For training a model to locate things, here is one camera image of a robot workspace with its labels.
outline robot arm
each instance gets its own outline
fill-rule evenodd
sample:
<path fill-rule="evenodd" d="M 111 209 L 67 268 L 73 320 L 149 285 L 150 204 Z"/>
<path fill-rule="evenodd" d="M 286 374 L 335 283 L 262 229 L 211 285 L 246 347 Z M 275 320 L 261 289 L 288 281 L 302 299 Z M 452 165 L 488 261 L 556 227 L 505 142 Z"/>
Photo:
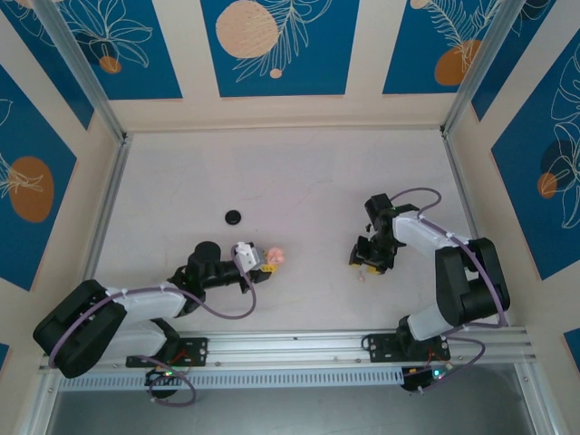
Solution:
<path fill-rule="evenodd" d="M 155 355 L 159 361 L 173 359 L 180 349 L 178 333 L 162 319 L 190 314 L 199 304 L 179 289 L 205 302 L 206 290 L 238 283 L 245 293 L 252 283 L 272 275 L 264 253 L 253 244 L 238 243 L 234 258 L 220 261 L 221 250 L 213 242 L 196 246 L 188 264 L 178 268 L 167 282 L 153 291 L 127 294 L 127 290 L 105 288 L 95 280 L 82 282 L 34 330 L 34 339 L 51 354 L 74 322 L 109 296 L 123 293 L 80 324 L 63 343 L 55 357 L 56 366 L 68 378 L 89 371 L 99 361 L 130 356 Z"/>
<path fill-rule="evenodd" d="M 384 274 L 394 267 L 398 249 L 407 245 L 435 260 L 437 302 L 401 319 L 398 334 L 405 347 L 498 312 L 483 277 L 454 240 L 466 245 L 475 254 L 493 284 L 503 309 L 509 308 L 506 282 L 491 241 L 486 238 L 469 240 L 445 230 L 439 231 L 439 227 L 429 225 L 417 215 L 416 207 L 410 204 L 395 207 L 385 194 L 371 197 L 364 206 L 373 232 L 368 227 L 370 236 L 359 237 L 351 253 L 350 264 L 366 264 L 374 267 L 379 274 Z M 476 277 L 468 277 L 468 273 L 476 272 Z"/>

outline blue wall panel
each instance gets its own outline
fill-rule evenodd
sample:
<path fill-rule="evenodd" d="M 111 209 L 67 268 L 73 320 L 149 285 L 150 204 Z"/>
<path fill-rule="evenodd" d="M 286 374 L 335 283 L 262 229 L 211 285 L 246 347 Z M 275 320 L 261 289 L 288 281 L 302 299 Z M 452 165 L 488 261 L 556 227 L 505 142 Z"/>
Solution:
<path fill-rule="evenodd" d="M 580 32 L 492 152 L 542 279 L 580 259 Z"/>
<path fill-rule="evenodd" d="M 409 0 L 383 93 L 455 92 L 499 0 Z"/>
<path fill-rule="evenodd" d="M 30 290 L 76 157 L 0 67 L 0 277 Z"/>
<path fill-rule="evenodd" d="M 358 0 L 202 0 L 222 97 L 342 95 Z"/>
<path fill-rule="evenodd" d="M 71 107 L 79 122 L 87 129 L 94 108 L 54 47 L 53 41 L 46 34 L 34 11 L 15 0 L 0 0 L 0 9 Z"/>
<path fill-rule="evenodd" d="M 55 4 L 111 100 L 181 98 L 151 0 L 63 0 Z M 69 101 L 68 88 L 80 88 L 34 12 L 16 0 L 0 0 L 0 7 L 77 110 Z"/>
<path fill-rule="evenodd" d="M 481 121 L 556 0 L 527 0 L 471 103 Z"/>

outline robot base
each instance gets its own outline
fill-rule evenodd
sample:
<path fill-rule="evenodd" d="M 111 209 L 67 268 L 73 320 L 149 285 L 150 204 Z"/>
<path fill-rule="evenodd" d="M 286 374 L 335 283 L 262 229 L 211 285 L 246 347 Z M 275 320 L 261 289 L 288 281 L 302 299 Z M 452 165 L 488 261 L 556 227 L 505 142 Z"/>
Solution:
<path fill-rule="evenodd" d="M 440 337 L 430 338 L 422 342 L 414 342 L 412 346 L 403 348 L 400 336 L 397 333 L 371 333 L 365 337 L 371 363 L 409 363 L 427 362 L 431 353 L 437 354 L 441 360 L 448 360 L 450 349 L 447 341 Z"/>

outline cable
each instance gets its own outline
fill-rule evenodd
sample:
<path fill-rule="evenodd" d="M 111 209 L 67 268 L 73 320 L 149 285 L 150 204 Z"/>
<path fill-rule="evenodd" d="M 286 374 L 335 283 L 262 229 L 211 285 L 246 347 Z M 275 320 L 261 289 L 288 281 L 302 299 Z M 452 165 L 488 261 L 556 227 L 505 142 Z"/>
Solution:
<path fill-rule="evenodd" d="M 362 338 L 362 340 L 361 340 L 361 347 L 362 347 L 362 349 L 363 349 L 364 351 L 366 351 L 366 352 L 369 352 L 369 351 L 371 350 L 371 348 L 370 348 L 370 347 L 364 347 L 364 341 L 365 341 L 365 340 L 368 340 L 368 339 L 370 338 L 370 336 L 371 336 L 370 334 L 368 334 L 368 335 L 365 335 L 365 336 Z"/>
<path fill-rule="evenodd" d="M 473 338 L 465 338 L 465 337 L 460 337 L 460 338 L 459 337 L 447 337 L 447 339 L 448 340 L 453 340 L 455 342 L 467 342 L 467 343 L 479 344 L 479 346 L 481 346 L 481 350 L 479 351 L 479 353 L 477 355 L 475 355 L 471 359 L 471 361 L 466 362 L 465 364 L 461 365 L 457 369 L 451 370 L 448 374 L 446 374 L 445 376 L 443 376 L 441 379 L 435 381 L 430 386 L 423 388 L 423 391 L 424 392 L 426 392 L 428 390 L 432 390 L 433 388 L 437 387 L 441 383 L 445 382 L 449 377 L 451 377 L 455 373 L 460 372 L 463 369 L 467 369 L 471 365 L 475 364 L 477 361 L 479 361 L 479 359 L 481 359 L 481 357 L 483 356 L 483 354 L 486 352 L 486 345 L 483 342 L 481 342 L 480 340 L 475 340 Z"/>
<path fill-rule="evenodd" d="M 245 317 L 248 317 L 256 309 L 256 302 L 257 302 L 256 289 L 254 288 L 254 283 L 252 283 L 252 280 L 247 275 L 247 273 L 244 272 L 242 265 L 239 263 L 239 261 L 236 258 L 236 247 L 237 247 L 237 245 L 232 246 L 232 249 L 230 251 L 231 255 L 232 255 L 232 260 L 234 261 L 234 264 L 236 265 L 237 270 L 239 271 L 240 275 L 242 275 L 244 277 L 244 279 L 246 280 L 246 283 L 250 289 L 250 292 L 252 293 L 252 306 L 245 313 L 239 314 L 239 315 L 227 315 L 227 314 L 219 313 L 216 310 L 214 310 L 213 308 L 210 308 L 209 306 L 207 306 L 201 299 L 199 299 L 195 295 L 192 295 L 191 293 L 188 293 L 188 292 L 181 290 L 181 289 L 178 289 L 178 288 L 165 287 L 164 285 L 160 285 L 159 287 L 146 287 L 146 288 L 137 288 L 137 289 L 133 289 L 133 290 L 123 290 L 123 291 L 120 291 L 119 293 L 115 293 L 114 295 L 110 295 L 110 296 L 105 297 L 104 299 L 99 301 L 97 304 L 93 305 L 91 308 L 89 308 L 87 311 L 85 311 L 81 316 L 79 316 L 79 318 L 72 323 L 72 325 L 66 330 L 66 332 L 63 334 L 63 336 L 59 339 L 59 341 L 54 346 L 54 348 L 51 351 L 51 354 L 48 358 L 48 365 L 53 369 L 56 368 L 56 364 L 54 363 L 54 359 L 56 358 L 56 355 L 58 354 L 58 352 L 61 351 L 61 348 L 64 346 L 66 341 L 78 329 L 78 327 L 81 326 L 82 323 L 89 320 L 90 317 L 96 311 L 98 311 L 99 309 L 104 307 L 109 302 L 114 301 L 115 299 L 119 299 L 121 297 L 123 297 L 123 298 L 127 297 L 128 295 L 141 295 L 144 293 L 154 293 L 154 292 L 159 292 L 159 291 L 168 292 L 168 293 L 175 293 L 178 295 L 184 295 L 185 297 L 188 297 L 189 299 L 193 299 L 193 301 L 195 301 L 199 306 L 204 308 L 206 311 L 208 311 L 209 313 L 211 313 L 217 317 L 220 317 L 222 319 L 239 320 L 239 319 L 243 319 Z M 146 360 L 146 361 L 149 361 L 150 363 L 157 364 L 160 367 L 164 367 L 165 369 L 168 369 L 169 371 L 173 371 L 173 369 L 170 366 L 168 366 L 166 363 L 158 361 L 158 360 L 151 358 L 149 356 L 138 355 L 137 358 L 141 358 L 142 360 Z M 152 401 L 155 401 L 156 403 L 163 405 L 163 406 L 174 406 L 174 407 L 189 406 L 190 404 L 192 404 L 195 401 L 196 390 L 195 390 L 195 387 L 193 386 L 193 384 L 185 377 L 185 375 L 182 372 L 175 372 L 175 374 L 176 374 L 176 377 L 180 378 L 191 389 L 192 399 L 187 401 L 187 402 L 182 402 L 182 403 L 170 403 L 167 401 L 159 401 L 158 399 L 153 397 L 152 396 L 152 387 L 153 387 L 153 385 L 155 385 L 158 382 L 157 379 L 160 379 L 160 378 L 162 379 L 162 377 L 160 376 L 159 378 L 155 379 L 150 384 L 149 394 L 151 396 Z"/>
<path fill-rule="evenodd" d="M 420 188 L 408 188 L 408 189 L 404 190 L 403 192 L 399 192 L 394 197 L 391 197 L 391 201 L 394 201 L 396 198 L 402 197 L 403 195 L 406 195 L 406 194 L 411 193 L 411 192 L 422 192 L 422 191 L 434 193 L 435 195 L 437 195 L 437 199 L 434 202 L 431 202 L 429 205 L 421 208 L 417 212 L 417 217 L 419 217 L 420 215 L 422 215 L 423 213 L 425 213 L 430 208 L 434 208 L 435 206 L 439 205 L 439 203 L 443 199 L 443 196 L 440 194 L 440 192 L 438 190 L 436 190 L 434 188 L 424 188 L 424 187 L 420 187 Z"/>
<path fill-rule="evenodd" d="M 137 355 L 137 358 L 141 358 L 142 360 L 149 361 L 150 363 L 157 364 L 160 367 L 163 367 L 170 372 L 173 372 L 173 369 L 164 362 L 158 361 L 155 358 L 151 358 L 145 355 Z M 182 380 L 186 385 L 188 385 L 189 389 L 191 390 L 191 399 L 188 401 L 180 401 L 180 402 L 171 402 L 171 401 L 160 401 L 153 395 L 153 387 L 160 382 L 160 380 L 167 380 L 168 376 L 160 376 L 159 378 L 155 378 L 149 384 L 149 389 L 147 390 L 148 395 L 151 398 L 151 401 L 157 403 L 161 406 L 169 406 L 171 408 L 185 408 L 186 406 L 192 405 L 194 401 L 196 401 L 196 397 L 198 394 L 196 393 L 196 388 L 193 386 L 193 383 L 183 374 L 182 372 L 173 372 L 171 375 L 173 377 L 179 378 Z"/>

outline metal bracket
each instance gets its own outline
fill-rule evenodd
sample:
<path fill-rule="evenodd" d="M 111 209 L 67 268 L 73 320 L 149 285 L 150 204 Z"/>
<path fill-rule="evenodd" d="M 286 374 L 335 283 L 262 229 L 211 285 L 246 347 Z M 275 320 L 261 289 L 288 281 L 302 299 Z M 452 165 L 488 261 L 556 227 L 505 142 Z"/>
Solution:
<path fill-rule="evenodd" d="M 205 367 L 208 355 L 207 338 L 181 338 L 178 344 L 178 358 L 168 362 L 172 367 Z M 127 358 L 125 365 L 129 368 L 149 368 L 155 364 L 144 361 L 136 356 Z"/>
<path fill-rule="evenodd" d="M 399 342 L 396 333 L 371 333 L 362 339 L 362 345 L 368 341 L 368 350 L 371 356 L 371 363 L 406 363 L 406 362 L 427 362 L 432 353 L 435 353 L 441 360 L 448 361 L 451 358 L 450 348 L 447 340 L 434 337 L 420 343 L 412 349 L 412 354 L 405 353 Z"/>

